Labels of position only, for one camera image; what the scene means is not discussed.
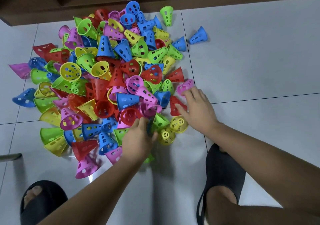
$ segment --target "person's right hand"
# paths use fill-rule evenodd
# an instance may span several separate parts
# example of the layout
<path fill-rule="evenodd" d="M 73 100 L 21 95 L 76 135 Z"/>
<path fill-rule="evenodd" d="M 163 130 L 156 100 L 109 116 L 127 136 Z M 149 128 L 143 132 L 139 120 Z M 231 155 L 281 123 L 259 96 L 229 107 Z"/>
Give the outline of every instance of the person's right hand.
<path fill-rule="evenodd" d="M 182 96 L 186 97 L 189 112 L 179 104 L 175 104 L 180 114 L 192 128 L 208 136 L 220 122 L 217 120 L 207 96 L 195 86 L 184 91 Z"/>

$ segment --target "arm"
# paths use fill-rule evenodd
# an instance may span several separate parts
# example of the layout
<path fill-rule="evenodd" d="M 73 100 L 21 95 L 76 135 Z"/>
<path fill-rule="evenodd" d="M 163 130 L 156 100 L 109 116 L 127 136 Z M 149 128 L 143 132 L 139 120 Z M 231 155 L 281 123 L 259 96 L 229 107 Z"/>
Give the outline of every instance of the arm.
<path fill-rule="evenodd" d="M 320 169 L 217 120 L 201 90 L 185 91 L 189 112 L 176 105 L 186 121 L 231 155 L 283 207 L 320 216 Z"/>
<path fill-rule="evenodd" d="M 120 196 L 151 151 L 146 118 L 136 119 L 122 140 L 122 157 L 92 183 L 46 217 L 39 225 L 105 225 Z"/>

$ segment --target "footwear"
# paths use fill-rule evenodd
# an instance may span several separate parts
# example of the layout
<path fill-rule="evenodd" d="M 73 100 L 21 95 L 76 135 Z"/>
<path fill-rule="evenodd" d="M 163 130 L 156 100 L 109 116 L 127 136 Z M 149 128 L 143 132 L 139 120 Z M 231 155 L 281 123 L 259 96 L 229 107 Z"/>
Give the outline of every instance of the footwear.
<path fill-rule="evenodd" d="M 28 190 L 40 186 L 42 191 L 24 207 L 24 197 Z M 68 200 L 66 193 L 56 183 L 41 180 L 33 183 L 24 193 L 20 204 L 21 225 L 36 225 L 46 218 L 55 209 Z"/>
<path fill-rule="evenodd" d="M 221 152 L 215 143 L 207 154 L 206 173 L 206 186 L 197 206 L 198 225 L 204 225 L 206 196 L 210 188 L 214 186 L 229 188 L 234 193 L 238 204 L 245 179 L 245 170 L 229 154 Z"/>

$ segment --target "person's left hand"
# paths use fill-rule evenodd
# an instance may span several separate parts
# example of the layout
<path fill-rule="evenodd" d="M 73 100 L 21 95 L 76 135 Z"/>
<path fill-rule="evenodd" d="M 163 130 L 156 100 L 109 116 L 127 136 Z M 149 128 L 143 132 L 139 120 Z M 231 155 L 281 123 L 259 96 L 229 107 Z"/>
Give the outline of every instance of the person's left hand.
<path fill-rule="evenodd" d="M 122 138 L 122 158 L 130 162 L 144 162 L 151 152 L 152 145 L 158 138 L 154 132 L 150 138 L 146 132 L 148 119 L 136 119 L 130 130 Z"/>

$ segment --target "hand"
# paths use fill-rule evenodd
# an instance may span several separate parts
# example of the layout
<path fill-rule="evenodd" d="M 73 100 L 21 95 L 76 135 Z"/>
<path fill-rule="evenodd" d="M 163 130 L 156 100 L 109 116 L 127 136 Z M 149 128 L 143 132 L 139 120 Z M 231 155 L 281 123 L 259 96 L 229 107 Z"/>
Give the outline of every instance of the hand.
<path fill-rule="evenodd" d="M 195 86 L 184 91 L 182 96 L 186 97 L 189 112 L 179 104 L 175 106 L 192 128 L 208 136 L 220 122 L 207 96 Z"/>
<path fill-rule="evenodd" d="M 146 132 L 148 119 L 136 119 L 128 133 L 122 138 L 122 158 L 130 162 L 144 162 L 151 152 L 152 145 L 158 138 L 154 132 L 150 138 Z"/>

